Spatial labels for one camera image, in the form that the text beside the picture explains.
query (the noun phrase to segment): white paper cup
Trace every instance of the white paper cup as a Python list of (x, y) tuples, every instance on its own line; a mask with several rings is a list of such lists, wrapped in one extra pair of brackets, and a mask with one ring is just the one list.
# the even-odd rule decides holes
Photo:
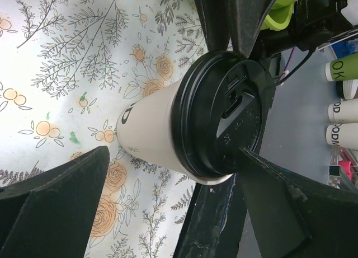
[(358, 150), (358, 124), (330, 125), (327, 128), (326, 140), (333, 146)]
[(132, 156), (186, 174), (204, 185), (224, 182), (231, 175), (218, 179), (202, 178), (184, 168), (178, 159), (171, 132), (171, 109), (181, 80), (157, 91), (127, 108), (117, 122), (117, 137)]
[(137, 158), (219, 184), (237, 171), (238, 148), (253, 150), (260, 139), (267, 74), (233, 53), (207, 53), (182, 80), (127, 108), (118, 140)]
[(358, 100), (330, 104), (328, 117), (332, 123), (358, 123)]

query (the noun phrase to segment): stacked cups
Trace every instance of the stacked cups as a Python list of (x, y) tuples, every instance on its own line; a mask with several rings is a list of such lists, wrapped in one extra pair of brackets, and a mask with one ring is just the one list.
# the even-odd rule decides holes
[(335, 124), (327, 128), (327, 143), (358, 150), (358, 100), (330, 104), (328, 117)]

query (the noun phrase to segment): gray table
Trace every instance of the gray table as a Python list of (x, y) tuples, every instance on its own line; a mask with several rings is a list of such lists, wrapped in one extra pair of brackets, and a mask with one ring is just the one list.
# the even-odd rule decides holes
[[(289, 53), (284, 52), (285, 59)], [(305, 55), (296, 50), (289, 70)], [(332, 59), (329, 50), (314, 53), (277, 88), (260, 151), (267, 160), (324, 184), (331, 157), (331, 147), (326, 143), (327, 109), (338, 100), (335, 84), (324, 76), (324, 65)], [(237, 258), (261, 258), (248, 214)]]

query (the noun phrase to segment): cup lid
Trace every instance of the cup lid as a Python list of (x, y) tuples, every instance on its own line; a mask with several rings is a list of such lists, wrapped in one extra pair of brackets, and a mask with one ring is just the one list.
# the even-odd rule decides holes
[(186, 169), (211, 178), (236, 172), (238, 148), (253, 150), (262, 131), (267, 76), (257, 62), (227, 51), (207, 53), (190, 67), (171, 115), (175, 151)]

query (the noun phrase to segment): floral backdrop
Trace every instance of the floral backdrop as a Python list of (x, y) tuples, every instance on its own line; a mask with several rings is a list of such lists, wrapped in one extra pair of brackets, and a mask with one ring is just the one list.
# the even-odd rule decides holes
[(171, 257), (195, 183), (125, 153), (115, 125), (206, 52), (193, 0), (0, 0), (0, 52), (0, 185), (108, 146), (85, 257)]

